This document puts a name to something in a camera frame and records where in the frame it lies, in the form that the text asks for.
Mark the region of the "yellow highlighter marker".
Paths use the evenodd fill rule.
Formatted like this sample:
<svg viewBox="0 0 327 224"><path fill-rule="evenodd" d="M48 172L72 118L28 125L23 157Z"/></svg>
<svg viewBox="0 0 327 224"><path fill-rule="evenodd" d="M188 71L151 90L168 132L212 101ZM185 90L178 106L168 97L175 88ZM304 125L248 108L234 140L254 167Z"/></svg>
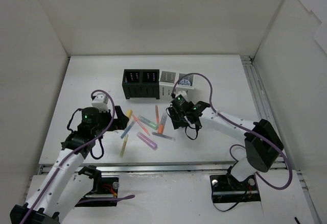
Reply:
<svg viewBox="0 0 327 224"><path fill-rule="evenodd" d="M132 110L128 110L127 111L127 117L128 117L128 119L130 119L131 118L131 116L132 116L132 113L133 113L133 111Z"/></svg>

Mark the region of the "blue highlighter pen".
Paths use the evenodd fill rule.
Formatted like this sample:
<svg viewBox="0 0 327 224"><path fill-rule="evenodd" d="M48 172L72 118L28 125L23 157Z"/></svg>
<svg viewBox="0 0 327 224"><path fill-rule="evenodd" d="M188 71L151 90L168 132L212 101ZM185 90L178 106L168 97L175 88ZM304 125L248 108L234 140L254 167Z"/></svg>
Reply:
<svg viewBox="0 0 327 224"><path fill-rule="evenodd" d="M127 125L127 127L124 129L124 131L123 131L123 133L121 135L121 139L124 139L125 138L125 136L131 130L131 128L133 127L134 124L135 124L135 120L133 120L129 125Z"/></svg>

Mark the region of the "red thin pen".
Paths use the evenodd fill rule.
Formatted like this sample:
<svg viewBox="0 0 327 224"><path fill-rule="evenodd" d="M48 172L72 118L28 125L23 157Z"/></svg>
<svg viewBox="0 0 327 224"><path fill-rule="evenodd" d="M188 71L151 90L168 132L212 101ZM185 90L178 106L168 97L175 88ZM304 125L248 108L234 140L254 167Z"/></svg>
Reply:
<svg viewBox="0 0 327 224"><path fill-rule="evenodd" d="M140 120L134 115L132 114L133 119L138 123L138 125L143 129L143 131L150 136L149 131L145 128L145 126L140 122Z"/></svg>

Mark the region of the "thin yellow highlighter pen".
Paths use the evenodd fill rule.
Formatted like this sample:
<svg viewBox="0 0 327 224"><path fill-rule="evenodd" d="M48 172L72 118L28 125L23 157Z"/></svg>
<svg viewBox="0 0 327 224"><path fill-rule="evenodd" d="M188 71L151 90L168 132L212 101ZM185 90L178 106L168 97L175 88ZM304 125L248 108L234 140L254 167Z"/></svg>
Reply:
<svg viewBox="0 0 327 224"><path fill-rule="evenodd" d="M124 152L125 152L125 149L126 149L126 145L127 145L128 137L129 137L128 134L126 134L126 136L124 137L124 141L123 141L122 149L121 149L121 152L120 152L120 158L123 158L123 156L124 156Z"/></svg>

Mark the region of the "green highlighter marker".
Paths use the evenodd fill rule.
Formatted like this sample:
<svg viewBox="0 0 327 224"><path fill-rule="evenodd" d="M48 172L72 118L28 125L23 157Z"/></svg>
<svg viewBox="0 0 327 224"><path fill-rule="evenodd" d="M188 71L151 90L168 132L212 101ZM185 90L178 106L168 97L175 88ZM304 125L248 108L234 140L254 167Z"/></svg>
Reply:
<svg viewBox="0 0 327 224"><path fill-rule="evenodd" d="M140 120L140 122L144 123L145 125L149 126L150 128L157 130L158 129L158 124L148 120L147 118L143 117L143 116L138 116L138 119Z"/></svg>

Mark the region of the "orange highlighter marker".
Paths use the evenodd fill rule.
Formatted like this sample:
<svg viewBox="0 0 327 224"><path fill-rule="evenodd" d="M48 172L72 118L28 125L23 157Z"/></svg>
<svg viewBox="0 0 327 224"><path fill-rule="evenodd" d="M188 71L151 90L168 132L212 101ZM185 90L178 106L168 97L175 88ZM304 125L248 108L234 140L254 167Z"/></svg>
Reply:
<svg viewBox="0 0 327 224"><path fill-rule="evenodd" d="M160 120L160 123L159 123L159 126L158 126L158 131L157 131L159 134L163 134L163 132L164 132L167 117L168 116L167 116L166 113L163 113L162 116L161 116L161 120Z"/></svg>

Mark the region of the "orange thin pen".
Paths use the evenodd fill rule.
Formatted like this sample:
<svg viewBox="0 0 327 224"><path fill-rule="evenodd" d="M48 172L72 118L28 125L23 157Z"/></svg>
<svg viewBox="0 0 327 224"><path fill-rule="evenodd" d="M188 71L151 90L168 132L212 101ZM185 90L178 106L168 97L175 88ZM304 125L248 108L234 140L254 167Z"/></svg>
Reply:
<svg viewBox="0 0 327 224"><path fill-rule="evenodd" d="M155 116L156 116L156 124L159 125L159 110L158 110L158 105L155 105Z"/></svg>

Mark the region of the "purple thin pen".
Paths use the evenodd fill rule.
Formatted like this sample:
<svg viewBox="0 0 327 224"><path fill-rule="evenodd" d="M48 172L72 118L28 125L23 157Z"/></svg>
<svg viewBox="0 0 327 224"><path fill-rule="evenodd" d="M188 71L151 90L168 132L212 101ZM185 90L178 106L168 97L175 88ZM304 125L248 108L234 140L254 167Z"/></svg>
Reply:
<svg viewBox="0 0 327 224"><path fill-rule="evenodd" d="M164 134L160 134L158 132L151 132L151 134L154 135L154 136L160 137L160 138L164 138L164 139L167 139L167 140L175 141L175 138L174 137L167 136L167 135L164 135Z"/></svg>

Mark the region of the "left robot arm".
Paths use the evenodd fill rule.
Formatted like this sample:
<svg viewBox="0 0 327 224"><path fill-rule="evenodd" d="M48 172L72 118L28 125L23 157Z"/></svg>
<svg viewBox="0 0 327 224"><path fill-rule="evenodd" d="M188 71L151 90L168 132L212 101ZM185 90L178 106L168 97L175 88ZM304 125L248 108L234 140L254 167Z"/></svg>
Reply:
<svg viewBox="0 0 327 224"><path fill-rule="evenodd" d="M62 223L75 206L118 201L116 197L101 197L101 171L81 164L105 132L125 129L129 118L120 106L115 106L113 113L99 107L80 111L81 123L62 142L57 161L41 186L22 206L11 210L12 223Z"/></svg>

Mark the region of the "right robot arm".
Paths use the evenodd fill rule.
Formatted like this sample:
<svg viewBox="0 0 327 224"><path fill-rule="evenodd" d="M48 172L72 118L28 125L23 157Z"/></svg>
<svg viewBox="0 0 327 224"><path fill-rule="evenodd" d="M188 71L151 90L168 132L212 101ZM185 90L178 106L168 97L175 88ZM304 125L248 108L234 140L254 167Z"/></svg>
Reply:
<svg viewBox="0 0 327 224"><path fill-rule="evenodd" d="M193 104L182 95L171 101L168 115L175 129L193 129L195 132L202 128L212 129L241 142L246 156L231 166L225 175L231 189L240 188L255 173L268 172L279 156L288 160L283 143L267 120L247 121L219 113L209 103Z"/></svg>

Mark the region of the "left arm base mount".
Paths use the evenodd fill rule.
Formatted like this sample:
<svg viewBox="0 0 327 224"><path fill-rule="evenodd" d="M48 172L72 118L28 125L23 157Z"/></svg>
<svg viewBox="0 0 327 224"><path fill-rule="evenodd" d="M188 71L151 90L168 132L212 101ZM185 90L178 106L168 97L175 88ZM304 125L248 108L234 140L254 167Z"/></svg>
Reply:
<svg viewBox="0 0 327 224"><path fill-rule="evenodd" d="M79 176L86 176L92 182L92 189L83 195L75 207L116 207L117 202L101 201L103 198L117 198L118 187L114 184L119 183L118 177L103 176L96 166L84 166L78 171Z"/></svg>

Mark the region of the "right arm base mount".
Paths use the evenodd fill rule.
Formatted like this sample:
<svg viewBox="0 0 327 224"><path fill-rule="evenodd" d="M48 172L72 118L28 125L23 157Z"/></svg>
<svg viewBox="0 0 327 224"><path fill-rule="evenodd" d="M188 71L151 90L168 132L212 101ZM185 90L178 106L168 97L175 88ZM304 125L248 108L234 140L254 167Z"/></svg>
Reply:
<svg viewBox="0 0 327 224"><path fill-rule="evenodd" d="M254 175L244 182L234 181L227 175L210 175L211 199L220 212L233 210L241 203L260 202L259 187Z"/></svg>

